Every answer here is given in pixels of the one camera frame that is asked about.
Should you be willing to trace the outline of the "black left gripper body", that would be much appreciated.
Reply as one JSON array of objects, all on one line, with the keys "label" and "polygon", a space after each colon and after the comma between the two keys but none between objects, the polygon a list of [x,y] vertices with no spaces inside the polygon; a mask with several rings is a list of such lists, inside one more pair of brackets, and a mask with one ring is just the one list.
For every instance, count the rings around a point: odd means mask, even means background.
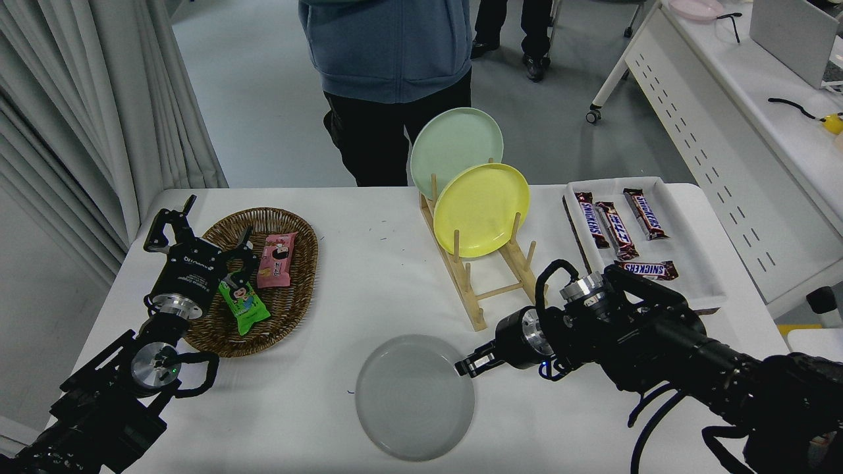
[{"label": "black left gripper body", "polygon": [[220,280],[228,272],[223,250],[208,241],[188,241],[169,247],[165,267],[151,289],[151,302],[166,299],[192,302],[190,308],[207,310]]}]

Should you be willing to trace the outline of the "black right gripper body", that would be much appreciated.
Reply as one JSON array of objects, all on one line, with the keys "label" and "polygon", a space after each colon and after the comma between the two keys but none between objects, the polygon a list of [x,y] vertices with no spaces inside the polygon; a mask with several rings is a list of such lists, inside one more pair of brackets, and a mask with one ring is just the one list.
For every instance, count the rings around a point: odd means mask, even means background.
[{"label": "black right gripper body", "polygon": [[514,313],[497,323],[495,329],[495,357],[517,369],[529,369],[536,364],[536,351],[524,336],[524,313]]}]

